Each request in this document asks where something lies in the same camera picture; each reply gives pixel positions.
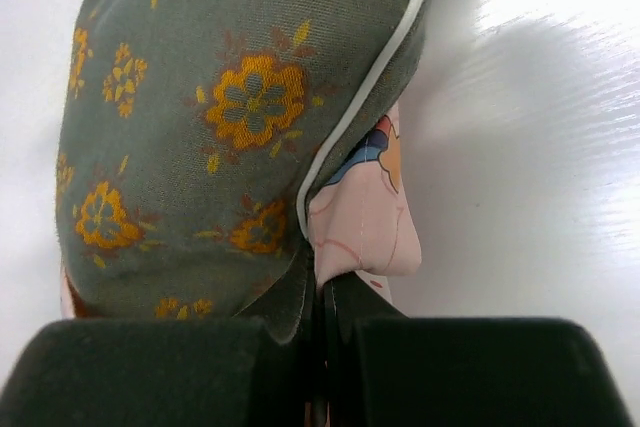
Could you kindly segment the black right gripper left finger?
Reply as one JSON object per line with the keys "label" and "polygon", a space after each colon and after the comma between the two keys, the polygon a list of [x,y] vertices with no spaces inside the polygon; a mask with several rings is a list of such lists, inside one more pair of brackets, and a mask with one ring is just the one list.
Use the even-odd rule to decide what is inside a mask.
{"label": "black right gripper left finger", "polygon": [[1,393],[5,426],[301,426],[316,298],[283,336],[262,316],[58,321],[26,345]]}

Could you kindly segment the pink cartoon pillowcase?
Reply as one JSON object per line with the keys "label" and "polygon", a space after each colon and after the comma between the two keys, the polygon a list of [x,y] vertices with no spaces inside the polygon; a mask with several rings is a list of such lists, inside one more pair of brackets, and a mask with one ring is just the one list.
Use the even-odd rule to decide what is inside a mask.
{"label": "pink cartoon pillowcase", "polygon": [[[308,239],[294,259],[311,255],[312,279],[319,287],[354,273],[388,299],[386,278],[410,274],[420,265],[400,157],[399,108],[392,106],[311,200]],[[200,270],[175,265],[164,284],[158,272],[126,268],[124,286],[105,308],[80,293],[63,267],[62,314],[177,319],[238,314],[292,270],[294,261],[281,255],[286,227],[283,202],[260,207],[227,233],[227,253],[207,257]]]}

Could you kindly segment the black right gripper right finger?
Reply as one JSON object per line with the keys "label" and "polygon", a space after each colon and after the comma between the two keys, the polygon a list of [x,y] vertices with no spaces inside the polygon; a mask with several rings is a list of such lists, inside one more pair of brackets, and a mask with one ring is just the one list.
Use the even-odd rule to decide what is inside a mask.
{"label": "black right gripper right finger", "polygon": [[323,290],[335,426],[628,426],[591,335],[548,317],[411,318],[355,274]]}

